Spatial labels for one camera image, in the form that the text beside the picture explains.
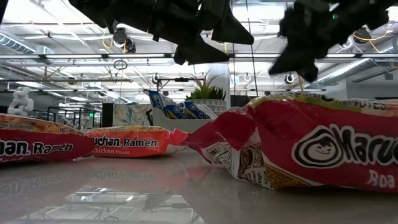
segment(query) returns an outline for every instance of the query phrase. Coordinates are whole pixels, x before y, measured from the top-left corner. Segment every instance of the maruchan ramen package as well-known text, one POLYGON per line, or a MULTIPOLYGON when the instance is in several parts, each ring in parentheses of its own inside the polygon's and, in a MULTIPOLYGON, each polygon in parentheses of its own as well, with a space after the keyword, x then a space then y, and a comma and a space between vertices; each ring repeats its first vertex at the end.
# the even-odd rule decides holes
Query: maruchan ramen package
POLYGON ((256 98, 184 144, 268 189, 334 185, 398 193, 398 104, 316 94, 256 98))
POLYGON ((204 104, 194 103, 190 100, 184 102, 185 109, 197 119, 216 119, 217 115, 204 104))
POLYGON ((180 106, 157 91, 148 91, 153 108, 161 110, 170 119, 215 119, 217 115, 206 105, 186 101, 180 106))
POLYGON ((175 105, 175 102, 170 99, 167 96, 164 96, 163 94, 159 93, 158 91, 152 91, 149 90, 149 99, 150 99, 150 103, 152 105, 153 108, 157 108, 161 111, 164 111, 164 107, 168 106, 168 105, 175 105))
POLYGON ((196 117, 187 113, 185 108, 181 106, 168 105, 164 107, 164 111, 167 114, 167 117, 171 119, 195 119, 196 117))
POLYGON ((69 160, 93 148, 90 138, 63 124, 0 114, 0 162, 69 160))
POLYGON ((92 156, 144 157, 171 154, 185 149, 181 146, 188 133, 170 132, 157 126, 124 126, 98 128, 86 132, 94 142, 92 156))

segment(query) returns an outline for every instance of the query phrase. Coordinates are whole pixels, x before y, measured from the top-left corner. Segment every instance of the potted plant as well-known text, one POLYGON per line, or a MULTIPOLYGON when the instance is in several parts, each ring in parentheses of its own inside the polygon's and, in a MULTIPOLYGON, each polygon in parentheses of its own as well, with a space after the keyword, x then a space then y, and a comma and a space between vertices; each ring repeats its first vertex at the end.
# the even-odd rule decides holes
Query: potted plant
POLYGON ((203 81, 197 77, 193 77, 195 79, 195 83, 198 85, 198 88, 193 91, 190 96, 187 96, 186 100, 192 100, 194 103, 204 104, 215 114, 219 115, 226 111, 226 101, 224 100, 226 92, 220 87, 210 85, 215 78, 221 76, 222 74, 214 75, 209 78, 209 72, 210 71, 206 72, 203 81))

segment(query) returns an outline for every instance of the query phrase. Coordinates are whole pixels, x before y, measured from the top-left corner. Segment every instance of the green plant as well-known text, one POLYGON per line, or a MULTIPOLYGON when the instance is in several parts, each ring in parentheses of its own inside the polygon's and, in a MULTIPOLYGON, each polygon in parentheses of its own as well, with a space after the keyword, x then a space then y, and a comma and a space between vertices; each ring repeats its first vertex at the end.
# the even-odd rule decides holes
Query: green plant
POLYGON ((191 93, 190 96, 187 96, 186 100, 194 100, 194 99, 212 99, 212 100, 224 100, 226 96, 226 92, 224 89, 220 87, 210 87, 212 81, 223 75, 214 75, 208 78, 210 70, 206 72, 205 78, 201 81, 199 78, 192 76, 195 80, 195 83, 198 85, 198 88, 191 93))

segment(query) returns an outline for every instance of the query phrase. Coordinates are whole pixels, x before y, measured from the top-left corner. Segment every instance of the white planter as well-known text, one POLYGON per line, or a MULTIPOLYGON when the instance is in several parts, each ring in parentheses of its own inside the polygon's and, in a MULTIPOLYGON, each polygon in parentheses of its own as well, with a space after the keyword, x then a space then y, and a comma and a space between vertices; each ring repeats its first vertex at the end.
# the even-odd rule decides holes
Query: white planter
POLYGON ((194 103, 201 103, 209 107, 216 115, 220 115, 226 111, 225 100, 207 100, 207 99, 195 99, 192 100, 194 103))

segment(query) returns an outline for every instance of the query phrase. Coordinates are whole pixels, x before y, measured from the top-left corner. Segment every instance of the glossy table surface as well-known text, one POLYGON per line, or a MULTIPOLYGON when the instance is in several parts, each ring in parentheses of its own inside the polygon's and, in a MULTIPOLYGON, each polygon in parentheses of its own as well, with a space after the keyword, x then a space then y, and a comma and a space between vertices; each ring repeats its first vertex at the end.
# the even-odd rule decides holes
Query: glossy table surface
POLYGON ((0 223, 398 223, 398 197, 273 192, 184 151, 0 167, 0 223))

